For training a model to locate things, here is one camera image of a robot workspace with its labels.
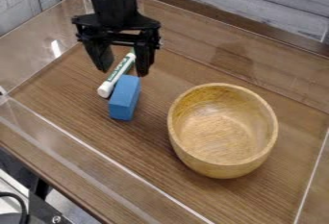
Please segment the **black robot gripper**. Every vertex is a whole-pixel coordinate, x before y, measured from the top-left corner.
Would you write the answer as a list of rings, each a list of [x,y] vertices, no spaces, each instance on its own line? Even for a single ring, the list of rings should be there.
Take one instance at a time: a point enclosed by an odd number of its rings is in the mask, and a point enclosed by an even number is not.
[[[111,44],[132,46],[139,77],[148,75],[159,48],[160,22],[141,15],[136,0],[90,0],[93,13],[76,15],[77,39],[96,68],[107,72],[115,56]]]

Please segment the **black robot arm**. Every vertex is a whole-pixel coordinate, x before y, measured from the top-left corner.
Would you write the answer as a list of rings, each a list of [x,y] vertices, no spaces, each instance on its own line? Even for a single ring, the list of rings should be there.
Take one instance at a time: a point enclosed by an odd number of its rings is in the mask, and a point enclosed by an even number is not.
[[[74,15],[72,24],[96,68],[108,71],[115,60],[112,45],[128,46],[137,76],[147,76],[160,47],[160,22],[139,13],[136,0],[90,0],[90,4],[93,13]]]

